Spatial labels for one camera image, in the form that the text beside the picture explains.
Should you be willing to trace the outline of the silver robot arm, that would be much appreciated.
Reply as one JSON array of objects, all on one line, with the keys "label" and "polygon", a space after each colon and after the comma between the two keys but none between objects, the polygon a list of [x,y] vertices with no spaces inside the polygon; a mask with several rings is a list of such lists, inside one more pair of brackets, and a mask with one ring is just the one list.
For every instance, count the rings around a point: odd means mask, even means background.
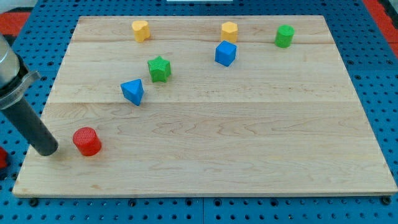
[{"label": "silver robot arm", "polygon": [[1,36],[1,112],[41,156],[49,156],[58,149],[58,142],[24,98],[39,78],[40,73],[29,70]]}]

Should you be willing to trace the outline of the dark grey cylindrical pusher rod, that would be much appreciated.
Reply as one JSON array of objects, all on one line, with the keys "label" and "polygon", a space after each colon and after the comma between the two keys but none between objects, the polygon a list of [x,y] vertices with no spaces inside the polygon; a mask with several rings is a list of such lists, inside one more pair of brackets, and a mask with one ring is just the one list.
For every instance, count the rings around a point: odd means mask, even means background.
[{"label": "dark grey cylindrical pusher rod", "polygon": [[41,156],[49,156],[58,149],[57,140],[25,98],[3,109],[2,113]]}]

